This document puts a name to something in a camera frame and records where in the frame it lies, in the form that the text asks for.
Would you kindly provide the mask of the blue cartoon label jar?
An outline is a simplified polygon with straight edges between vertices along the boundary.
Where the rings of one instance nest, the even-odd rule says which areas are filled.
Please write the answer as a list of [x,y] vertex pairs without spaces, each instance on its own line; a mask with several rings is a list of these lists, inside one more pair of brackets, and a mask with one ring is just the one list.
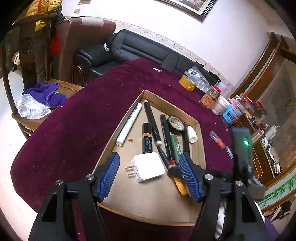
[[234,100],[222,113],[222,118],[226,123],[231,126],[234,121],[242,116],[245,112],[245,108],[241,105],[238,100]]

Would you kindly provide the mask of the clear case red item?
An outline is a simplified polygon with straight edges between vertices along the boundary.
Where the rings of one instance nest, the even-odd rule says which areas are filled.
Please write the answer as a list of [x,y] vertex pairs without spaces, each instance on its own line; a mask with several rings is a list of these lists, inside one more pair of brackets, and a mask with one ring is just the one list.
[[217,144],[217,146],[220,149],[224,149],[225,148],[224,142],[216,135],[216,133],[214,131],[211,131],[210,132],[210,137],[212,138],[212,140]]

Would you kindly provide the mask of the crumpled clear wrapper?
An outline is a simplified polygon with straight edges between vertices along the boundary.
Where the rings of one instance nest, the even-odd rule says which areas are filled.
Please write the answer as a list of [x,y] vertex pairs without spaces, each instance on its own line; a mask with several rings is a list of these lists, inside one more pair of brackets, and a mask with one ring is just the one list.
[[196,87],[203,91],[207,92],[210,89],[210,84],[204,75],[198,70],[196,66],[191,67],[189,70],[186,70],[184,74],[191,80]]

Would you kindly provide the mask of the steel thermos flask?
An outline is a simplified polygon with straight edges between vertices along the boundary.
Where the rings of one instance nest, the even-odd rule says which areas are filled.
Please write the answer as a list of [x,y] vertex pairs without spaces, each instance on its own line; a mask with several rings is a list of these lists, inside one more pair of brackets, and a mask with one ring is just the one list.
[[258,143],[263,137],[265,137],[264,130],[258,129],[251,135],[252,145]]

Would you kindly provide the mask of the green lighter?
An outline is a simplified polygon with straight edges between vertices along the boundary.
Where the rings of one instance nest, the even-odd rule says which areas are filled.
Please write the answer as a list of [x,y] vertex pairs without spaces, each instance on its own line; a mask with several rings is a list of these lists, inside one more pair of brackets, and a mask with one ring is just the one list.
[[181,148],[177,139],[177,136],[174,134],[171,134],[171,143],[173,145],[173,151],[175,154],[175,164],[179,165],[180,164],[180,155],[181,155]]

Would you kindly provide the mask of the purple cloth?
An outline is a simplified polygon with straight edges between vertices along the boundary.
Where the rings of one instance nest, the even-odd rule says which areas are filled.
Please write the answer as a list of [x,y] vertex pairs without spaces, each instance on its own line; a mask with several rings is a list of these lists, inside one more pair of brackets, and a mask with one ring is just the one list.
[[50,108],[57,108],[67,100],[65,94],[56,92],[59,86],[59,83],[41,84],[38,82],[33,88],[26,89],[23,95],[29,94],[37,102]]

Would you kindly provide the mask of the black leather sofa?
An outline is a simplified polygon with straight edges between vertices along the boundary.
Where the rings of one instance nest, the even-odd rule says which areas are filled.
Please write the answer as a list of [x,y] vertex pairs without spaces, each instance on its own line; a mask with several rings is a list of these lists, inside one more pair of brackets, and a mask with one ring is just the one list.
[[169,72],[182,75],[192,67],[197,67],[210,85],[221,79],[204,65],[193,62],[172,49],[128,30],[121,30],[105,44],[84,46],[73,56],[73,64],[79,65],[88,82],[104,75],[107,71],[137,58],[145,58]]

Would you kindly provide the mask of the large white charger plug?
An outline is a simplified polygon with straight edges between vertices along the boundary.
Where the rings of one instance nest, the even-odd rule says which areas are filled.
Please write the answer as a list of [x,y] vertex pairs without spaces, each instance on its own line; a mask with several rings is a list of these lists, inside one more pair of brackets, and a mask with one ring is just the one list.
[[135,176],[137,182],[144,182],[166,173],[158,153],[151,152],[135,155],[126,170],[132,170],[128,176]]

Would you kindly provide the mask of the black marker pen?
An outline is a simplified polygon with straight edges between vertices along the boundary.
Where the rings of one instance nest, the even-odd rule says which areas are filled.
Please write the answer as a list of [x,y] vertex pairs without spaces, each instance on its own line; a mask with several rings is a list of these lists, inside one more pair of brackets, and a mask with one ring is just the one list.
[[182,132],[183,152],[187,152],[190,155],[187,124],[183,122],[183,125],[184,125],[184,131]]

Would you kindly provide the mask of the small white bottle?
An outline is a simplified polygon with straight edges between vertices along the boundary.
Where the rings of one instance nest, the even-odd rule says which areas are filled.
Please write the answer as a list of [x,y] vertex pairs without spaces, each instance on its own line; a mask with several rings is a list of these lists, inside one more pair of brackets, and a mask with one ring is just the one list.
[[187,126],[187,133],[189,143],[194,144],[198,140],[198,137],[192,126]]

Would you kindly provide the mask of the wooden chair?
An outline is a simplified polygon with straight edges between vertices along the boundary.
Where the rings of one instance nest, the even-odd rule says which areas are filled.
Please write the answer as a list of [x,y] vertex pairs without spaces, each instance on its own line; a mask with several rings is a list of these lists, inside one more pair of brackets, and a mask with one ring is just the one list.
[[[19,28],[19,42],[18,42],[18,52],[20,54],[20,64],[22,70],[22,79],[25,84],[28,84],[29,87],[32,84],[36,83],[36,64],[35,64],[35,55],[34,55],[34,41],[33,35],[35,33],[35,26],[37,21],[44,21],[45,23],[45,41],[49,42],[50,33],[51,33],[51,22],[57,16],[56,12],[53,12],[49,15],[46,14],[37,14],[33,16],[27,16],[15,21],[11,29]],[[46,80],[50,83],[59,83],[60,86],[57,89],[58,92],[65,94],[68,98],[73,96],[76,92],[82,89],[81,86],[75,85],[69,82],[57,80],[51,78],[50,75],[50,66],[48,63],[48,52],[49,46],[45,47],[45,74]],[[20,130],[22,131],[25,138],[29,138],[30,135],[39,127],[39,125],[44,121],[46,117],[43,117],[39,120],[27,120],[22,118],[18,110],[16,109],[15,101],[11,92],[11,87],[8,78],[8,72],[6,67],[6,51],[5,43],[1,42],[1,72],[3,75],[4,88],[6,91],[6,97],[8,99],[9,105],[12,110],[12,118],[17,122]]]

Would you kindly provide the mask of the white paper roll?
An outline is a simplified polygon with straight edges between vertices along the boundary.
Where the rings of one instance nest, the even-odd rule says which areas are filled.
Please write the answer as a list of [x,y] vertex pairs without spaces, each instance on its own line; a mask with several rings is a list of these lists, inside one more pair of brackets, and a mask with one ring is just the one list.
[[142,104],[138,103],[134,110],[132,111],[130,117],[127,119],[126,123],[124,124],[120,134],[118,135],[115,143],[118,146],[122,146],[123,143],[125,142],[126,137],[128,136],[128,133],[130,132],[135,120],[137,119],[140,111],[142,109]]

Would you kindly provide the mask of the yellow black pen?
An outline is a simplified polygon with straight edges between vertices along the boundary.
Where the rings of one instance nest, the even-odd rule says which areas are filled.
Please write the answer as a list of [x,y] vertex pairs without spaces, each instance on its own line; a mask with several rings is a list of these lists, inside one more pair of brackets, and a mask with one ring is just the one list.
[[165,152],[160,147],[157,147],[157,149],[163,163],[168,170],[167,175],[174,180],[180,194],[182,196],[186,196],[188,192],[184,184],[184,177],[182,175],[180,166],[175,165],[175,160],[169,160]]

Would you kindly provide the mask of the red tip black marker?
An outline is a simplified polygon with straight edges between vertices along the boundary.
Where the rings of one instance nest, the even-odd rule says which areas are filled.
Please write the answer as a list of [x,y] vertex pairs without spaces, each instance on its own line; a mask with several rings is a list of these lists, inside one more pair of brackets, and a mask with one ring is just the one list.
[[166,120],[166,116],[164,114],[161,114],[160,121],[161,121],[162,132],[163,132],[163,137],[164,137],[165,146],[166,146],[166,154],[168,156],[169,163],[175,164],[176,159],[173,151],[173,145],[171,143],[169,126]]

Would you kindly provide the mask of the yellow tape roll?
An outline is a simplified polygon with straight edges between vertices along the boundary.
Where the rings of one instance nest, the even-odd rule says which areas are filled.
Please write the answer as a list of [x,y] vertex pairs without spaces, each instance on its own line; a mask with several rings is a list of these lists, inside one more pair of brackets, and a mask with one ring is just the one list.
[[193,92],[196,88],[196,84],[186,75],[180,78],[179,84],[190,92]]

